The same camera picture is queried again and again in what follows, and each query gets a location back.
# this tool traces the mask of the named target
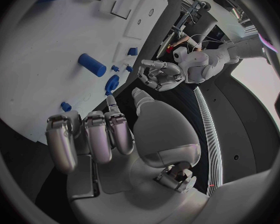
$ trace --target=humanoid robot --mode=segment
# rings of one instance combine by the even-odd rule
[[[263,44],[258,37],[238,43],[227,41],[218,49],[194,51],[188,54],[187,48],[179,47],[174,52],[174,60],[178,63],[142,60],[138,77],[147,86],[157,91],[167,91],[179,83],[202,83],[217,75],[225,64],[234,64],[239,59],[266,57]],[[148,75],[144,74],[149,67]]]

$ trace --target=white surface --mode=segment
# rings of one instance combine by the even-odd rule
[[[265,58],[244,59],[231,75],[263,103],[280,131],[280,119],[274,105],[280,92],[280,79],[273,67]]]
[[[213,0],[198,1],[207,1],[211,4],[212,8],[208,12],[218,20],[217,26],[228,36],[230,40],[241,39],[245,35],[244,28],[238,23],[238,20],[225,8],[215,3]]]
[[[116,55],[119,43],[138,44],[138,53],[154,24],[168,5],[167,0],[146,0],[138,13],[149,23],[139,39],[124,36],[140,0],[134,0],[128,19],[101,13],[105,0],[57,0],[35,4],[13,31],[0,57],[0,118],[32,141],[45,141],[46,120],[63,112],[60,104],[69,103],[84,118],[105,96],[108,79],[117,74],[122,85],[136,56]],[[152,16],[148,13],[154,9]],[[78,64],[87,53],[107,66],[98,78]],[[120,72],[111,70],[112,65]]]

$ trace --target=white pegboard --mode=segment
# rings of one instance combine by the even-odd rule
[[[131,18],[135,10],[141,11],[140,0],[134,0],[128,19],[101,12],[103,2],[38,3],[13,31],[0,56],[0,118],[21,135],[45,143],[46,120],[63,112],[62,102],[84,118],[106,98],[105,85],[112,75],[119,75],[122,85],[129,75],[124,63],[133,66],[137,57],[121,54],[126,47],[120,44],[137,44],[139,53],[168,5],[167,0],[145,0],[145,7],[150,3],[154,13],[149,16],[148,8],[137,13],[148,24],[139,37]],[[125,36],[127,27],[138,39]],[[98,78],[78,64],[83,53],[107,66],[104,76]],[[120,71],[112,71],[112,65]]]

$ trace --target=white robot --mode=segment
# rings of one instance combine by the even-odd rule
[[[194,51],[188,54],[187,48],[179,47],[174,52],[174,60],[178,63],[142,60],[149,67],[148,76],[145,67],[140,66],[138,77],[147,86],[157,91],[167,91],[179,83],[202,83],[217,75],[225,64],[234,64],[239,59],[266,57],[263,44],[258,37],[238,43],[227,41],[218,49]]]

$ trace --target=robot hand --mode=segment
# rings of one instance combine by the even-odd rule
[[[149,72],[148,76],[144,75],[145,67],[140,66],[139,79],[157,91],[171,90],[185,80],[183,70],[173,63],[151,60],[142,60],[141,63],[149,68]]]

